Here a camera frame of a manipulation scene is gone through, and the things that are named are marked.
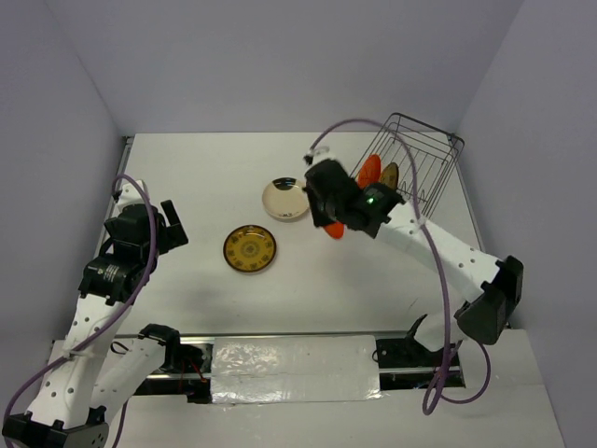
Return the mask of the cream plate floral print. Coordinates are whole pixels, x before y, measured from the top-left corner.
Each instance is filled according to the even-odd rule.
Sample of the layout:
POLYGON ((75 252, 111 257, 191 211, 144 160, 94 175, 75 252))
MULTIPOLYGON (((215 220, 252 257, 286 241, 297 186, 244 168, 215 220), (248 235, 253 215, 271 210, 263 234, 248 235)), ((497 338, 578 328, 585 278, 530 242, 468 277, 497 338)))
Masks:
POLYGON ((305 184, 295 177, 279 177, 264 189, 261 201, 266 213, 280 221, 295 221, 309 211, 305 184))

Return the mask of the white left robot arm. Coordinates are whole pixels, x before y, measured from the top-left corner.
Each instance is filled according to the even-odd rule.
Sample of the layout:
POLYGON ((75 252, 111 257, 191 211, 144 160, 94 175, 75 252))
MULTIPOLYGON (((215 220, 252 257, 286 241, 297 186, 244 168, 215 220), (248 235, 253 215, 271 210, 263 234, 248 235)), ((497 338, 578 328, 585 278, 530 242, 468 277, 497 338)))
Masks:
POLYGON ((104 226, 109 238, 83 271, 62 355, 35 375, 43 383, 27 410, 5 412, 2 435, 9 447, 103 447, 117 412, 146 377, 182 363, 179 331, 149 324, 117 364, 102 371, 158 256, 188 242, 172 201, 128 203, 104 226))

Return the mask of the orange plate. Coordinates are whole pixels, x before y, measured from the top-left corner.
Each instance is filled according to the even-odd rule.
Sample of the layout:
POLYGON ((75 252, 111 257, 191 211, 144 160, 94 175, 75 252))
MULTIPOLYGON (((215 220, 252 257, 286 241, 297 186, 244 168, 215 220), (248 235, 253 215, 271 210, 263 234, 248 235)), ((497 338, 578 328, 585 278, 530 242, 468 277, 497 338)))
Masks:
POLYGON ((365 187, 377 183, 382 174, 382 160, 379 155, 371 154, 363 163, 357 177, 356 183, 359 188, 364 189, 365 187))
POLYGON ((340 240, 345 233, 345 226, 340 222, 335 222, 324 226, 326 234, 334 240, 340 240))

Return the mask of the yellow patterned plate brown rim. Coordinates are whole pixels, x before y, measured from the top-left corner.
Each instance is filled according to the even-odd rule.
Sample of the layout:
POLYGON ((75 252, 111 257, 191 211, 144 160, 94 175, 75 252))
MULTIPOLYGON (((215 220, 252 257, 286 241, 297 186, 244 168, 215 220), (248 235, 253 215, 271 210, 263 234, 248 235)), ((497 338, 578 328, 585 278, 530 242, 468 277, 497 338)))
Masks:
POLYGON ((379 182, 392 190, 397 190, 399 182, 399 167, 395 162, 390 162, 383 168, 380 174, 379 182))

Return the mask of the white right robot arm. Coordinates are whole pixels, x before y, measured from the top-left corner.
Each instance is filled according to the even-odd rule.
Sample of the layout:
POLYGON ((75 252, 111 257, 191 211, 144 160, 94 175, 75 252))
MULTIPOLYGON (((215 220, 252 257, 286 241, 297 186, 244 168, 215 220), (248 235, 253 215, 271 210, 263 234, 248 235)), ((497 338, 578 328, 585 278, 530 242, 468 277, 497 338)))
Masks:
POLYGON ((305 191, 315 227, 339 222, 361 231, 439 274, 442 284, 460 294, 449 309, 423 315, 412 325, 405 344, 412 363, 429 363, 446 343, 498 342, 521 300, 523 265, 518 259, 499 259, 467 245, 417 215, 412 202, 384 184, 359 188, 334 158, 309 156, 306 161, 305 191))

